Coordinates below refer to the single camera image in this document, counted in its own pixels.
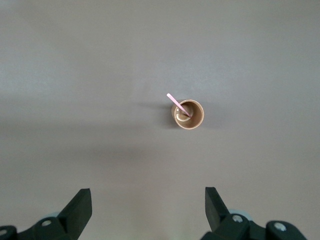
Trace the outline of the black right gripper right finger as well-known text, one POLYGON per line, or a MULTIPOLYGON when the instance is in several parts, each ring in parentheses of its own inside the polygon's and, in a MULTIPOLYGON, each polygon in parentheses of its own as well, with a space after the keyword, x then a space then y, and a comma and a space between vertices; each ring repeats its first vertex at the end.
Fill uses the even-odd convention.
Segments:
POLYGON ((230 213, 215 187, 205 188, 205 214, 211 231, 201 240, 267 240, 265 228, 243 214, 230 213))

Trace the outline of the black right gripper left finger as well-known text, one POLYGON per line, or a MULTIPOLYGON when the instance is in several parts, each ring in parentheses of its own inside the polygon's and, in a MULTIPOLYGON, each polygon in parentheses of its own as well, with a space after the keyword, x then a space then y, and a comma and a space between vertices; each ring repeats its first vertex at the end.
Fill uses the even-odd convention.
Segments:
POLYGON ((56 217, 39 220, 17 234, 17 240, 78 240, 92 216, 89 188, 79 190, 56 217))

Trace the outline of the pink chopstick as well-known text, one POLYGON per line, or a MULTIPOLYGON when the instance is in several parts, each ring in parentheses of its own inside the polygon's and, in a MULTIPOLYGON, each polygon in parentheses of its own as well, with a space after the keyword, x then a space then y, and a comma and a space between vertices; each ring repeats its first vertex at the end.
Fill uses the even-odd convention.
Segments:
POLYGON ((189 118, 191 118, 191 115, 182 107, 182 105, 170 94, 167 93, 166 96, 183 112, 185 115, 187 115, 189 118))

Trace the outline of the orange-brown cylindrical cup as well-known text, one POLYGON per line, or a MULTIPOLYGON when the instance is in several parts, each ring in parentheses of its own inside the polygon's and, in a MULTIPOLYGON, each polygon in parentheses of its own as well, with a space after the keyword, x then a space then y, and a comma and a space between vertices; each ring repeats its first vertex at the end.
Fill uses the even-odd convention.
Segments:
POLYGON ((175 123, 180 128, 185 130, 193 130, 199 127, 205 117, 205 112, 202 105, 193 99, 182 100, 179 102, 179 104, 190 116, 188 116, 176 104, 173 104, 171 108, 171 115, 175 123))

